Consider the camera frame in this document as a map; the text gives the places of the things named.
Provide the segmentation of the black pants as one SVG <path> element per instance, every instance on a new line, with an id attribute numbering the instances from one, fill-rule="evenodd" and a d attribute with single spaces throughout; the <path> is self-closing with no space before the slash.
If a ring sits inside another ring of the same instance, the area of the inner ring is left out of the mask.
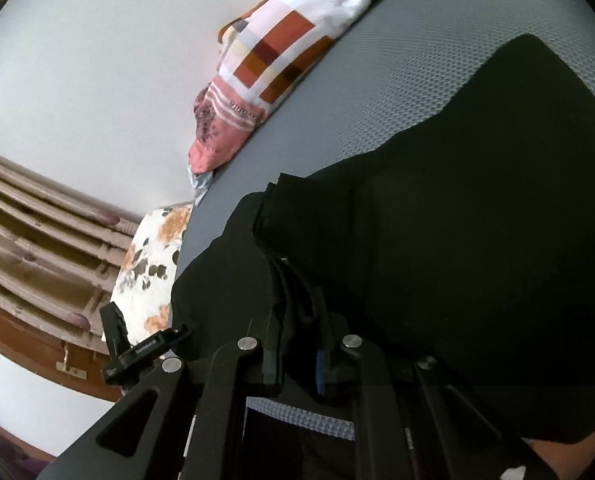
<path id="1" fill-rule="evenodd" d="M 172 322 L 207 349 L 262 316 L 281 330 L 280 378 L 324 408 L 352 413 L 317 392 L 316 354 L 355 334 L 409 344 L 530 448 L 581 443 L 595 432 L 595 97 L 523 35 L 439 114 L 245 195 L 180 274 Z"/>

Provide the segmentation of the floral white pillow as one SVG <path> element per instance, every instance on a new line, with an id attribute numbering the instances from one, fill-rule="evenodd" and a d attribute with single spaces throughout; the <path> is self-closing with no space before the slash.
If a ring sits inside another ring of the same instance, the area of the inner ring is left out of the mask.
<path id="1" fill-rule="evenodd" d="M 126 252 L 111 301 L 133 346 L 170 325 L 171 289 L 192 209 L 183 204 L 150 211 Z"/>

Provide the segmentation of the wooden headboard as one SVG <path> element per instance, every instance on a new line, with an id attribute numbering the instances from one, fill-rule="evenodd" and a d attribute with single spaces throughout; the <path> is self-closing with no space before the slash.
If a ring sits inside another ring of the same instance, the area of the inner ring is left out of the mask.
<path id="1" fill-rule="evenodd" d="M 115 401 L 100 310 L 133 218 L 0 158 L 0 353 L 55 384 Z"/>

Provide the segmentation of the light blue striped cloth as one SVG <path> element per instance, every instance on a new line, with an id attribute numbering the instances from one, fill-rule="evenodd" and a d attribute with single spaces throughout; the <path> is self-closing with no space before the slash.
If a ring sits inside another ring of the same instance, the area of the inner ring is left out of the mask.
<path id="1" fill-rule="evenodd" d="M 212 171 L 206 171 L 196 174 L 191 167 L 188 167 L 188 174 L 192 188 L 193 205 L 198 206 L 212 185 L 214 173 Z"/>

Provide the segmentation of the pink checked pillow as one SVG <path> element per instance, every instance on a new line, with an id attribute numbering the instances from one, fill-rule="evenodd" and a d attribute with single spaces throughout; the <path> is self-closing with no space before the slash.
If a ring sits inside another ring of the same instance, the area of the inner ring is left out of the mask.
<path id="1" fill-rule="evenodd" d="M 229 162 L 372 2 L 262 0 L 224 26 L 216 74 L 194 103 L 191 171 Z"/>

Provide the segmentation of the grey mesh mattress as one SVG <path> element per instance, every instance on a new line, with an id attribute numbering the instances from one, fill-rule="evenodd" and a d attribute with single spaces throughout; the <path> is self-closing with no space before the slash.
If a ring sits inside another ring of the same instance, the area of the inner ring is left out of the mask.
<path id="1" fill-rule="evenodd" d="M 281 174 L 308 177 L 373 151 L 439 114 L 523 35 L 555 52 L 595 97 L 595 14 L 585 0 L 380 0 L 220 171 L 190 221 L 178 278 L 245 195 Z"/>

